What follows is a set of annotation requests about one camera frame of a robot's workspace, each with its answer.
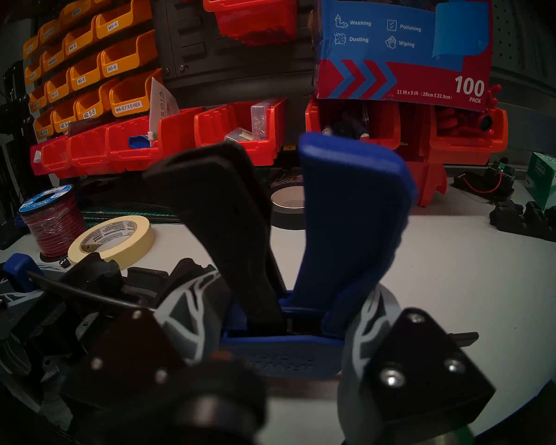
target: tissue box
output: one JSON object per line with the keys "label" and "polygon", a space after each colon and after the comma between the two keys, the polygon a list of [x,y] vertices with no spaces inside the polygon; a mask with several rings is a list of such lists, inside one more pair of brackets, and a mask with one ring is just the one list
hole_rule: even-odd
{"label": "tissue box", "polygon": [[556,205],[556,159],[545,154],[533,153],[525,187],[542,210]]}
{"label": "tissue box", "polygon": [[491,0],[314,0],[315,95],[486,108]]}

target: bin label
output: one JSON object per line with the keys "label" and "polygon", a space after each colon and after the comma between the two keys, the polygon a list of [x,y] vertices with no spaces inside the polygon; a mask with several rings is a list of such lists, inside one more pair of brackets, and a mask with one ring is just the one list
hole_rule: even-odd
{"label": "bin label", "polygon": [[109,25],[107,25],[107,33],[109,33],[112,30],[115,30],[119,26],[120,26],[120,21],[118,21],[118,20],[116,20],[115,22],[110,23]]}
{"label": "bin label", "polygon": [[52,34],[56,30],[55,27],[50,28],[43,34],[43,39],[46,39],[50,34]]}
{"label": "bin label", "polygon": [[93,108],[92,110],[88,110],[85,113],[83,113],[82,119],[91,118],[91,117],[96,116],[96,115],[97,115],[97,109]]}
{"label": "bin label", "polygon": [[142,108],[142,101],[137,100],[136,102],[126,103],[125,105],[119,105],[116,107],[116,113],[123,113],[124,111],[136,110]]}

